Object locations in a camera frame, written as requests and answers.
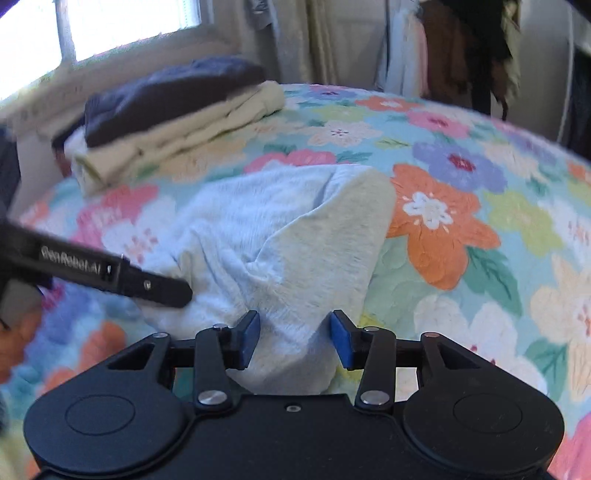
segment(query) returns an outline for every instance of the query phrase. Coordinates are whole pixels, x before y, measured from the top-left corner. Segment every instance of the gray cloth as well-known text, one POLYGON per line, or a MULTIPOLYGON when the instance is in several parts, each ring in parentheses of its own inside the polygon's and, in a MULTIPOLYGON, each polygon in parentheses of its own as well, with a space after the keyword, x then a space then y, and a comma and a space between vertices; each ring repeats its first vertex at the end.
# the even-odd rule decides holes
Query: gray cloth
POLYGON ((257 394, 319 394, 337 356, 326 315, 361 318, 392 219, 395 190, 360 165, 285 167, 204 185, 143 268, 185 278, 183 310, 144 307, 148 323, 193 338, 261 314, 261 339, 240 385, 257 394))

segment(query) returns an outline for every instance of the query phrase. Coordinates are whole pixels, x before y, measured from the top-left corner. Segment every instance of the purple flower print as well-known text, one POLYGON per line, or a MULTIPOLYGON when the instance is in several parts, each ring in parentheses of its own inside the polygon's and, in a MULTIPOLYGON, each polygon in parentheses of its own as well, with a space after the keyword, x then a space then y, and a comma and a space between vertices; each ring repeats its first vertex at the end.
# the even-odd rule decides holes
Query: purple flower print
POLYGON ((527 153, 537 158, 538 161, 546 165, 556 165, 556 157, 546 150, 542 145, 537 144, 535 141, 527 138, 519 132, 505 132, 507 139, 521 150, 523 153, 527 153))
POLYGON ((310 85, 307 96, 318 100, 344 100, 346 98, 357 97, 357 94, 344 87, 310 85))
POLYGON ((493 162, 457 145, 417 143, 413 155, 429 165, 433 177, 463 192, 484 187, 502 193, 507 186, 505 175, 493 162))

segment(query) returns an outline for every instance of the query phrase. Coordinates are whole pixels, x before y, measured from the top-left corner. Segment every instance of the folded clothes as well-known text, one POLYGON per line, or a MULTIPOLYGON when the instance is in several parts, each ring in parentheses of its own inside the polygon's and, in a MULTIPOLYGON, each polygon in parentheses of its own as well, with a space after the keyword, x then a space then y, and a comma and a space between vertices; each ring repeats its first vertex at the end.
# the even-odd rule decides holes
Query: folded clothes
POLYGON ((259 121, 280 110, 285 95, 278 83, 264 82, 224 102, 165 122, 148 131, 128 135, 108 145, 88 148, 84 129, 78 129, 64 146, 72 170, 86 195, 132 180, 140 171, 157 170, 159 164, 224 132, 259 121))
POLYGON ((261 66, 239 57, 211 57, 160 70, 93 95, 85 108, 86 144, 100 147, 223 102, 264 81, 261 66))

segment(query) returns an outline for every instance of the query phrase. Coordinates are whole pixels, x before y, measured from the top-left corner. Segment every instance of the bed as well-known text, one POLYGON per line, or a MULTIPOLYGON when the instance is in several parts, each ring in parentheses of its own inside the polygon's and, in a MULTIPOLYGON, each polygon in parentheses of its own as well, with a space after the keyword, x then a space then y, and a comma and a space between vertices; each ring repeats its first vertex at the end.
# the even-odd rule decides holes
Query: bed
MULTIPOLYGON (((270 163, 372 166, 392 179, 397 203, 361 325, 407 339, 441 332, 546 393, 566 421, 551 472, 591 478, 590 166, 458 108, 344 87, 284 90, 281 112, 101 196, 84 199, 67 179, 22 222, 141 265, 207 182, 270 163)), ((153 332, 133 302, 61 282, 43 308, 2 386, 15 425, 41 392, 153 332)), ((339 368, 328 392, 353 393, 360 377, 339 368)), ((416 388, 399 369, 397 400, 416 388)), ((190 376, 175 389, 188 394, 190 376)))

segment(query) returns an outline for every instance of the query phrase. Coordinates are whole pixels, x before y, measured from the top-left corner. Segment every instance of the window frame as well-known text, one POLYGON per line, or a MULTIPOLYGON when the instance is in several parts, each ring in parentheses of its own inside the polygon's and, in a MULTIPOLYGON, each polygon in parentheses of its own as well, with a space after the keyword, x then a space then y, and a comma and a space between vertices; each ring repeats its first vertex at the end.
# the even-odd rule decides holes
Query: window frame
POLYGON ((77 61, 67 18, 67 0, 54 0, 62 61, 52 72, 0 101, 0 124, 6 124, 18 136, 38 128, 61 112, 84 104, 93 93, 195 58, 239 53, 237 7, 240 2, 194 1, 198 2, 200 10, 199 25, 138 40, 77 61))

